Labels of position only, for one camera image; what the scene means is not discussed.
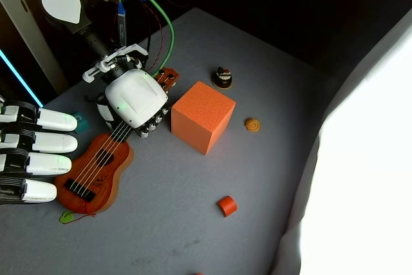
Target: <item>ukulele bridge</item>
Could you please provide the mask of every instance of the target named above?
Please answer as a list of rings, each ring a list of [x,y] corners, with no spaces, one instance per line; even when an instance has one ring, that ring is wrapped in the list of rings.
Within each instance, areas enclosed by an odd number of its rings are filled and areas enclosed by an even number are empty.
[[[77,196],[81,197],[86,202],[91,202],[96,196],[93,191],[90,191],[89,189],[85,190],[83,185],[75,182],[72,178],[69,178],[66,183],[64,183],[64,187],[72,193],[75,193]]]

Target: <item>gray tabletop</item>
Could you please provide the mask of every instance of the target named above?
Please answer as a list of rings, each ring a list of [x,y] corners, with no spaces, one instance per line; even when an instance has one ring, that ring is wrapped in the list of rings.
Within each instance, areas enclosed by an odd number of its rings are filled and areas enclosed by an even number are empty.
[[[230,69],[233,85],[222,92],[237,105],[226,132],[206,156],[172,135],[167,119],[148,139],[133,133],[135,160],[116,202],[95,218],[63,225],[58,202],[0,205],[0,274],[267,274],[316,134],[308,107],[318,78],[308,65],[199,9],[173,24],[168,66],[181,77],[170,101],[196,81],[212,85],[218,66]],[[159,45],[156,33],[151,59]],[[47,105],[81,112],[90,124],[73,134],[79,148],[72,158],[106,131],[94,104],[83,100],[103,89],[81,82]],[[261,121],[261,131],[245,130],[248,117]],[[227,218],[216,205],[225,195],[238,204]]]

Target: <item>green tag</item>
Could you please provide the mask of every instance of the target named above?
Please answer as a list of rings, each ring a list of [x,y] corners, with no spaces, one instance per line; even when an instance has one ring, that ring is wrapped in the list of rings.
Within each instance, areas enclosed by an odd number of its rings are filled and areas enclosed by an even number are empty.
[[[83,132],[90,128],[88,120],[83,116],[82,113],[77,112],[74,113],[73,116],[77,119],[77,128],[75,130],[76,133]]]
[[[59,221],[61,223],[69,223],[73,221],[73,219],[75,219],[73,213],[71,211],[65,211],[63,212],[63,215],[60,217]]]

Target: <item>orange cube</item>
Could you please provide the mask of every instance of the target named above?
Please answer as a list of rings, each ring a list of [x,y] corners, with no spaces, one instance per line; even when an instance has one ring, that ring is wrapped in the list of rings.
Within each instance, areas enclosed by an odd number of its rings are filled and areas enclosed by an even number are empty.
[[[235,105],[197,82],[172,107],[172,133],[206,155],[226,129]]]

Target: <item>ukulele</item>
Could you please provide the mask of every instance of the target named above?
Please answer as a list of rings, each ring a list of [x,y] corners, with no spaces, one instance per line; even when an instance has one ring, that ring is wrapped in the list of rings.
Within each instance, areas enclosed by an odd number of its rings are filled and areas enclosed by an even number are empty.
[[[159,74],[157,81],[164,90],[174,86],[179,77],[169,68]],[[126,142],[131,130],[122,121],[111,134],[98,135],[88,150],[73,161],[70,172],[55,178],[57,199],[63,206],[74,213],[95,214],[113,204],[120,175],[133,161],[133,149]]]

